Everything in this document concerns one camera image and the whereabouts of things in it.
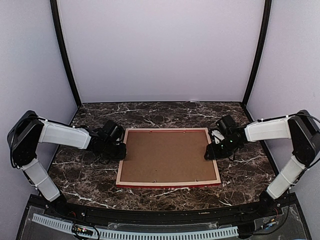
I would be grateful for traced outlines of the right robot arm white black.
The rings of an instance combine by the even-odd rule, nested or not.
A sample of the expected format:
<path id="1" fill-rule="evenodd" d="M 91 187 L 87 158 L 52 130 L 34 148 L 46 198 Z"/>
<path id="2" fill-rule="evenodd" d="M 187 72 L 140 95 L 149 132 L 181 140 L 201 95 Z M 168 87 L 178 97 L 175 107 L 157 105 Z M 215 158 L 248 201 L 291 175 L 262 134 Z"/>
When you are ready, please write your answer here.
<path id="1" fill-rule="evenodd" d="M 275 208 L 274 201 L 298 183 L 320 161 L 320 120 L 303 109 L 297 113 L 258 119 L 239 126 L 230 115 L 216 122 L 209 132 L 211 143 L 204 158 L 220 160 L 233 156 L 245 144 L 287 141 L 287 161 L 275 179 L 260 194 L 255 213 L 266 217 Z"/>

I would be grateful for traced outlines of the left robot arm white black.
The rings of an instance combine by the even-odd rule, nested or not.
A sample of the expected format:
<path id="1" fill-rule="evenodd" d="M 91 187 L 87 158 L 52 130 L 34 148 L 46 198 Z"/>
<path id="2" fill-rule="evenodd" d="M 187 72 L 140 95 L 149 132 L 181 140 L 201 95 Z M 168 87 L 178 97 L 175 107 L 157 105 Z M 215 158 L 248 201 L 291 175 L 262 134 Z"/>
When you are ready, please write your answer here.
<path id="1" fill-rule="evenodd" d="M 123 160 L 127 149 L 124 128 L 108 120 L 102 127 L 71 126 L 26 111 L 7 134 L 9 157 L 14 169 L 21 169 L 26 178 L 51 203 L 51 210 L 67 218 L 70 206 L 38 157 L 40 144 L 73 147 L 111 160 Z"/>

